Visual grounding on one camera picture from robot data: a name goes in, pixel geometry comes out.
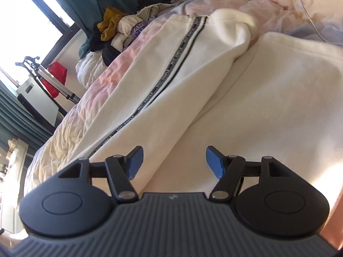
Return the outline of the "black window frame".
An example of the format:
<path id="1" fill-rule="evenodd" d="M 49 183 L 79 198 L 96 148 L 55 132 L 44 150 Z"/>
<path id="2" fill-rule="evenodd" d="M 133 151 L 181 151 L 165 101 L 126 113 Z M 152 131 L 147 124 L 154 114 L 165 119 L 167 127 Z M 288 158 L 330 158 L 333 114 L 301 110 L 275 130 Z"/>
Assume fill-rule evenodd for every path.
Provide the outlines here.
<path id="1" fill-rule="evenodd" d="M 56 0 L 1 0 L 1 79 L 17 88 L 29 76 L 17 62 L 49 65 L 78 31 Z"/>

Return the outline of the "white appliance box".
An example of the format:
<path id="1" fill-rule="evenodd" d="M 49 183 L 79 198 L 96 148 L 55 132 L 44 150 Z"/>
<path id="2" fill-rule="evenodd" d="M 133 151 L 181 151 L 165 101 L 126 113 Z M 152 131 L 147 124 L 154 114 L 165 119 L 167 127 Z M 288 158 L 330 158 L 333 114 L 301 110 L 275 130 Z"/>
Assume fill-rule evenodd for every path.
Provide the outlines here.
<path id="1" fill-rule="evenodd" d="M 51 97 L 29 77 L 16 91 L 18 101 L 49 132 L 54 133 L 63 117 Z"/>

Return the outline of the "red cloth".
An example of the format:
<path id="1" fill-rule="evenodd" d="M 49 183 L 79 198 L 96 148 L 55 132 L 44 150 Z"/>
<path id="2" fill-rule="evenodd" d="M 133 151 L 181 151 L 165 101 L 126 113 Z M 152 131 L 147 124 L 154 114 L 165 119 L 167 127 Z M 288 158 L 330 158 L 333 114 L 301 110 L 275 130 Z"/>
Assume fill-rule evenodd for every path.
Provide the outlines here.
<path id="1" fill-rule="evenodd" d="M 54 79 L 58 80 L 61 84 L 65 85 L 68 69 L 61 65 L 59 62 L 51 63 L 48 66 L 48 71 L 53 75 Z M 50 95 L 55 99 L 59 95 L 59 91 L 53 87 L 47 80 L 41 80 L 43 86 L 50 93 Z"/>

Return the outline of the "white purple print garment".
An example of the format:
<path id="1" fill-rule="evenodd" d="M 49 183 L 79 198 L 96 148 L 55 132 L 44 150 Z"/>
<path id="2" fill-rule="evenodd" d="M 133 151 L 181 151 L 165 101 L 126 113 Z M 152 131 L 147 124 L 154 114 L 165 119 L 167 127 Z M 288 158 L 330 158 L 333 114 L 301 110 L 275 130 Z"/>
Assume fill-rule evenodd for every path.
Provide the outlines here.
<path id="1" fill-rule="evenodd" d="M 123 46 L 128 47 L 144 30 L 147 23 L 136 15 L 124 16 L 118 23 L 117 31 L 126 36 Z"/>

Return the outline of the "black garment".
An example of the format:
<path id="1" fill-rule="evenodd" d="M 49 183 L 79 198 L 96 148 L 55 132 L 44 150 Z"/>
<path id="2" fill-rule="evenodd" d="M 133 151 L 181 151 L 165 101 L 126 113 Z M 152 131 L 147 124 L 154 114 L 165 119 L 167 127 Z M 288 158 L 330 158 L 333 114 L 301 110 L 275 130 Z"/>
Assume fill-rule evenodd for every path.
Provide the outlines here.
<path id="1" fill-rule="evenodd" d="M 102 59 L 107 67 L 122 53 L 111 44 L 112 40 L 113 38 L 102 41 L 101 32 L 97 24 L 94 23 L 92 33 L 89 36 L 89 48 L 91 52 L 101 52 Z"/>

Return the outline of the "white dressing table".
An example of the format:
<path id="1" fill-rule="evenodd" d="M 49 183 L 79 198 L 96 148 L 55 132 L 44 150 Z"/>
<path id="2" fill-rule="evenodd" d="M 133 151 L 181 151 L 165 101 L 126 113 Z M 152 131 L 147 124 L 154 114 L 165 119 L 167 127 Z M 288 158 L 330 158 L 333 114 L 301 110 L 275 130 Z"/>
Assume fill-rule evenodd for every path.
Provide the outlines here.
<path id="1" fill-rule="evenodd" d="M 23 197 L 28 148 L 29 145 L 21 139 L 9 141 L 9 163 L 1 184 L 1 244 L 6 248 L 11 248 L 15 244 L 11 237 L 23 230 L 19 217 L 19 203 Z"/>

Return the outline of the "white puffy comforter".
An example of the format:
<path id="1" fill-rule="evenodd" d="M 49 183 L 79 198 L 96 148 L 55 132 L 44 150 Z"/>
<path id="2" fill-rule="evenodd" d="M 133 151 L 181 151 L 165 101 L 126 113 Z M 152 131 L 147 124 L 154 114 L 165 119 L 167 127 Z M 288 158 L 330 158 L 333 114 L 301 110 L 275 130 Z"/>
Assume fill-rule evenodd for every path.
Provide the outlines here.
<path id="1" fill-rule="evenodd" d="M 88 89 L 107 67 L 102 58 L 102 50 L 89 52 L 76 65 L 77 79 L 85 89 Z"/>

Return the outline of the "grey crumpled clothes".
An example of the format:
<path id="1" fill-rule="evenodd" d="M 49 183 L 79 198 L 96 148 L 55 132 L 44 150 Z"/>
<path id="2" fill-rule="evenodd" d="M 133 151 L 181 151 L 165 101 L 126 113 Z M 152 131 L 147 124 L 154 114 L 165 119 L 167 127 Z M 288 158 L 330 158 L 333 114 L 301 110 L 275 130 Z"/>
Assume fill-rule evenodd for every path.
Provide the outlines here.
<path id="1" fill-rule="evenodd" d="M 156 19 L 160 15 L 172 10 L 174 7 L 177 7 L 186 1 L 187 0 L 171 0 L 171 3 L 156 3 L 142 8 L 135 15 L 144 23 L 148 24 L 153 21 L 153 19 Z"/>

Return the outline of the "mustard yellow garment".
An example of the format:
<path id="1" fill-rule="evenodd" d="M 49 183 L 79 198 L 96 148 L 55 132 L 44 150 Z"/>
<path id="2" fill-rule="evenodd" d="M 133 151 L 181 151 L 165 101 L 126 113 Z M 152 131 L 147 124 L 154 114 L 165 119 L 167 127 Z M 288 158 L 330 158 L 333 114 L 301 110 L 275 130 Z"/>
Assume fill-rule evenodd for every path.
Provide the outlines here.
<path id="1" fill-rule="evenodd" d="M 117 26 L 127 13 L 123 13 L 115 7 L 108 6 L 104 12 L 103 20 L 96 26 L 101 34 L 101 41 L 108 41 L 116 34 Z"/>

